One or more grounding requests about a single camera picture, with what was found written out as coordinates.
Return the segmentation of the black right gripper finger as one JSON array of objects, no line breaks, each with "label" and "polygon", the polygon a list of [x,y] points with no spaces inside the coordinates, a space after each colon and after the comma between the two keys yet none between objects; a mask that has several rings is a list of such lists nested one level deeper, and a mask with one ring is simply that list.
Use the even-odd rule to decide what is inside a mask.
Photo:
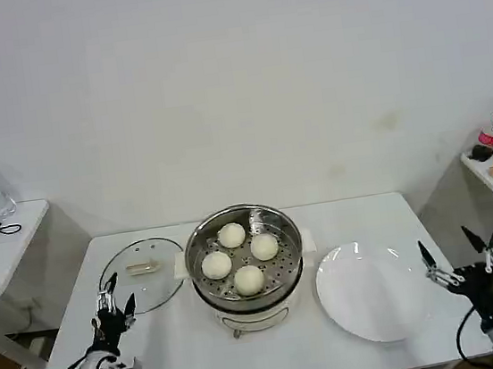
[{"label": "black right gripper finger", "polygon": [[493,273],[493,231],[489,242],[486,243],[479,235],[472,232],[466,226],[462,225],[461,229],[475,251],[484,255],[486,273]]},{"label": "black right gripper finger", "polygon": [[423,263],[426,266],[426,277],[443,288],[449,288],[451,286],[458,287],[465,282],[463,276],[441,269],[437,265],[436,260],[431,256],[430,251],[420,240],[417,244],[419,251],[421,252]]}]

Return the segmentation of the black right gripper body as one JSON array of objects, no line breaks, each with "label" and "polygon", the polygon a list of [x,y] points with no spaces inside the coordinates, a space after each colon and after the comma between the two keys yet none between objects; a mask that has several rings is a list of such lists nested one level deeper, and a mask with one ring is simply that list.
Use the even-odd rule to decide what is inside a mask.
[{"label": "black right gripper body", "polygon": [[493,273],[488,273],[485,264],[478,263],[458,267],[455,275],[464,279],[458,281],[456,293],[467,297],[481,320],[481,330],[493,330]]}]

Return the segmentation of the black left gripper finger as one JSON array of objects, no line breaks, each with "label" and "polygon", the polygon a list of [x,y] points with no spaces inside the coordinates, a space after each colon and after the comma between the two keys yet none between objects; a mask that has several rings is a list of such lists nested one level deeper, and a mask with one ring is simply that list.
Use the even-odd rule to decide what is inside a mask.
[{"label": "black left gripper finger", "polygon": [[130,328],[135,320],[135,309],[136,309],[136,298],[135,294],[131,293],[125,307],[123,309],[124,313],[124,325],[126,328]]},{"label": "black left gripper finger", "polygon": [[98,310],[108,310],[108,309],[114,309],[115,306],[115,300],[113,298],[113,293],[114,293],[114,288],[117,285],[117,273],[113,273],[113,275],[110,277],[108,281],[104,284],[103,287],[101,287],[98,291],[98,296],[96,298],[97,300],[97,307]]}]

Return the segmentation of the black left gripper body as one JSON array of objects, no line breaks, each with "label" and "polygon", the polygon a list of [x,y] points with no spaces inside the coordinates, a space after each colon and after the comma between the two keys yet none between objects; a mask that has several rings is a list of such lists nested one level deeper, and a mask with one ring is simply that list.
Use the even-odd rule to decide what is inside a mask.
[{"label": "black left gripper body", "polygon": [[124,313],[115,308],[96,312],[99,321],[98,329],[95,333],[95,344],[99,350],[108,352],[119,351],[119,341],[121,335],[128,329],[124,325]]}]

